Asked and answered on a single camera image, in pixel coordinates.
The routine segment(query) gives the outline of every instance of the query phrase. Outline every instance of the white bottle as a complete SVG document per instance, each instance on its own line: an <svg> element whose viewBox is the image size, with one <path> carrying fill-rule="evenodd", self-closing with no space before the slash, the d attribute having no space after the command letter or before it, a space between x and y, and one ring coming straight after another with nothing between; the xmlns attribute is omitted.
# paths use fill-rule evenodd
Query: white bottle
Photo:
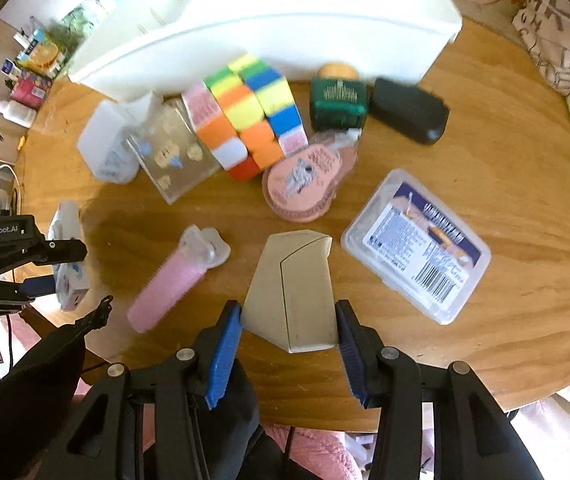
<svg viewBox="0 0 570 480"><path fill-rule="evenodd" d="M36 110L32 110L17 101L0 101L0 113L8 121L20 124L25 128L31 128L34 119L36 119Z"/></svg>

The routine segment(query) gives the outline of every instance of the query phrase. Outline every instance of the pink hair roller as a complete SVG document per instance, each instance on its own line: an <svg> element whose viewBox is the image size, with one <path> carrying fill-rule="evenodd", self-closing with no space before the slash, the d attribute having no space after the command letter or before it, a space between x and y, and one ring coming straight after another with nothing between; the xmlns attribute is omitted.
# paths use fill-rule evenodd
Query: pink hair roller
<svg viewBox="0 0 570 480"><path fill-rule="evenodd" d="M130 325L138 333L155 327L194 285L207 269L226 262L231 248L214 228L202 231L189 226L180 237L178 248L158 269L136 297L127 313Z"/></svg>

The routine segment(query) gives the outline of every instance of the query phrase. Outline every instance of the bottle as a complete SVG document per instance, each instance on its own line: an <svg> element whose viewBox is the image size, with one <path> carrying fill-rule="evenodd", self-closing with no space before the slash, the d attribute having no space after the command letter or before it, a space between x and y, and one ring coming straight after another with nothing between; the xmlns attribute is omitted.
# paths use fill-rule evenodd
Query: bottle
<svg viewBox="0 0 570 480"><path fill-rule="evenodd" d="M31 128L34 119L36 119L36 110L16 101L0 101L0 113L8 121L20 124L25 128Z"/></svg>
<svg viewBox="0 0 570 480"><path fill-rule="evenodd" d="M312 127L323 130L362 128L367 118L367 87L356 69L328 63L312 78L309 91Z"/></svg>

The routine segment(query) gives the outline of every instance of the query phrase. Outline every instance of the blue cube tile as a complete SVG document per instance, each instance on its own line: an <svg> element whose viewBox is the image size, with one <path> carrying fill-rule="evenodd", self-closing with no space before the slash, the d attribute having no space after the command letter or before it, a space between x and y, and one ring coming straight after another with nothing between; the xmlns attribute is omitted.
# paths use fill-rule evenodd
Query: blue cube tile
<svg viewBox="0 0 570 480"><path fill-rule="evenodd" d="M267 70L263 70L256 75L248 77L244 80L244 82L252 92L257 92L261 88L272 84L278 79L282 79L282 75L276 72L273 68L268 68Z"/></svg>
<svg viewBox="0 0 570 480"><path fill-rule="evenodd" d="M274 130L276 136L280 136L292 128L303 124L296 105L291 105L287 108L283 108L281 111L272 115L267 120L270 122L271 129Z"/></svg>

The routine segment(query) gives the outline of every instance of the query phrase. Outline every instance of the black case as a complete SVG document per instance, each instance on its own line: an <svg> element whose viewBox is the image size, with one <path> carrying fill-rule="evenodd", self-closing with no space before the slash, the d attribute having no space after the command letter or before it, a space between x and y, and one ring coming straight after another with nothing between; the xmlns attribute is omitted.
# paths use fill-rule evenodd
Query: black case
<svg viewBox="0 0 570 480"><path fill-rule="evenodd" d="M379 77L369 99L369 114L421 144L434 144L445 131L449 108L417 86Z"/></svg>

